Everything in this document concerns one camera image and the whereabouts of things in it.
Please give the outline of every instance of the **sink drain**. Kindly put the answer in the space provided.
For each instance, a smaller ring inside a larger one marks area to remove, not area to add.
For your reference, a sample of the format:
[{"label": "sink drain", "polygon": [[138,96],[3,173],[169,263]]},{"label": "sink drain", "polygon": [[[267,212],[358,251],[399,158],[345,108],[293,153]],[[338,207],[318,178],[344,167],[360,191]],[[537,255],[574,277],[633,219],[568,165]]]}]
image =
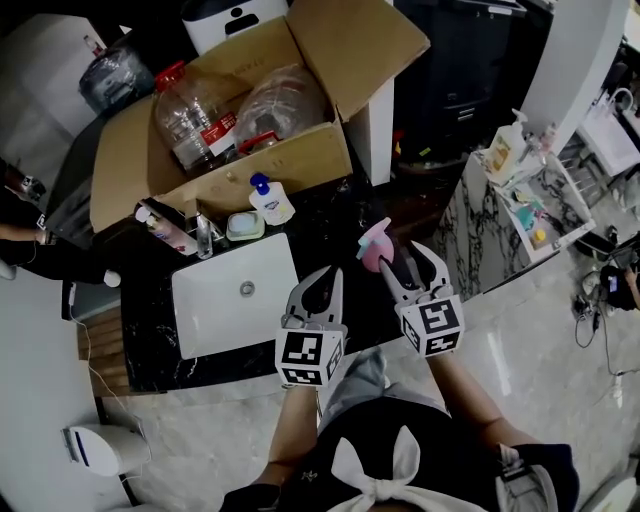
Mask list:
[{"label": "sink drain", "polygon": [[251,281],[245,281],[240,285],[240,295],[243,297],[251,297],[253,292],[256,291],[256,285],[254,285]]}]

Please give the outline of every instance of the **tiled floor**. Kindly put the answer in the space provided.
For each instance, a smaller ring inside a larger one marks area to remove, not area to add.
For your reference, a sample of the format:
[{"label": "tiled floor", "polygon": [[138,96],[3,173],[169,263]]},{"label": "tiled floor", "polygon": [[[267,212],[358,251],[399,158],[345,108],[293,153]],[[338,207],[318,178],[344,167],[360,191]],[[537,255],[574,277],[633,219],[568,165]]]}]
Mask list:
[{"label": "tiled floor", "polygon": [[[595,215],[623,236],[637,222],[605,199]],[[627,455],[640,425],[640,374],[623,377],[623,405],[611,395],[601,332],[585,350],[574,342],[571,297],[590,263],[564,252],[520,279],[464,304],[467,333],[458,354],[518,427],[544,442],[569,443],[584,500]],[[580,331],[586,341],[589,333]],[[614,369],[640,367],[640,312],[607,319]],[[408,342],[384,345],[388,375],[438,397]],[[344,372],[353,359],[346,358]],[[328,394],[321,393],[321,403]],[[124,399],[144,425],[152,460],[130,480],[144,502],[167,511],[218,510],[225,492],[264,466],[283,391],[276,375],[233,384]],[[131,423],[107,399],[107,409]]]}]

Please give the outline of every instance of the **clear plastic bottle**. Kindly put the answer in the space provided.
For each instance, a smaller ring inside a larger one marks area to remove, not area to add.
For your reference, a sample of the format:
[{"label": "clear plastic bottle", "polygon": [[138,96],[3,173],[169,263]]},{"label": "clear plastic bottle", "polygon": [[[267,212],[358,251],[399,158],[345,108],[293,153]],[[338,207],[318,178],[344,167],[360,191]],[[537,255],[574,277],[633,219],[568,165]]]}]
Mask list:
[{"label": "clear plastic bottle", "polygon": [[176,62],[156,76],[156,124],[189,177],[225,165],[235,154],[236,116],[215,83]]}]

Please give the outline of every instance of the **cardboard box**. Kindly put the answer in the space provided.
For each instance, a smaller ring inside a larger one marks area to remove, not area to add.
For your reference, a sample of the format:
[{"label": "cardboard box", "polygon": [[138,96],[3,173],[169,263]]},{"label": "cardboard box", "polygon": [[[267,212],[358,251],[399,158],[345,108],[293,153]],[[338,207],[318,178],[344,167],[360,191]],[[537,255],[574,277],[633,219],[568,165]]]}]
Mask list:
[{"label": "cardboard box", "polygon": [[183,210],[198,199],[214,216],[249,209],[250,176],[264,172],[287,193],[351,173],[341,122],[429,47],[427,37],[384,0],[296,0],[285,18],[259,25],[189,64],[222,75],[230,105],[269,72],[309,68],[333,106],[333,119],[204,176],[187,178],[155,126],[152,98],[105,127],[94,168],[91,222],[96,232],[132,214],[147,197]]}]

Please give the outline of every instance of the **person's arm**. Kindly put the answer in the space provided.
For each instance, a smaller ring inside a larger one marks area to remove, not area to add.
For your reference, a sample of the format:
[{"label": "person's arm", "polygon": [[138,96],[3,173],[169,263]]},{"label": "person's arm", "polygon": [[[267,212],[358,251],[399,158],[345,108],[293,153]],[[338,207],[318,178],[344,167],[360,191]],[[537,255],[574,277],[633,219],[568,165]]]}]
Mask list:
[{"label": "person's arm", "polygon": [[427,361],[451,415],[466,422],[487,446],[539,443],[502,416],[495,402],[452,353],[432,356]]},{"label": "person's arm", "polygon": [[640,291],[638,290],[638,273],[634,272],[629,268],[625,272],[624,277],[627,280],[627,284],[629,285],[629,289],[631,290],[631,294],[633,295],[633,300],[636,303],[636,308],[640,309]]},{"label": "person's arm", "polygon": [[12,242],[38,242],[44,243],[46,233],[41,229],[19,228],[9,224],[0,223],[0,240]]},{"label": "person's arm", "polygon": [[297,386],[287,391],[271,441],[269,462],[255,484],[282,486],[318,440],[316,389]]}]

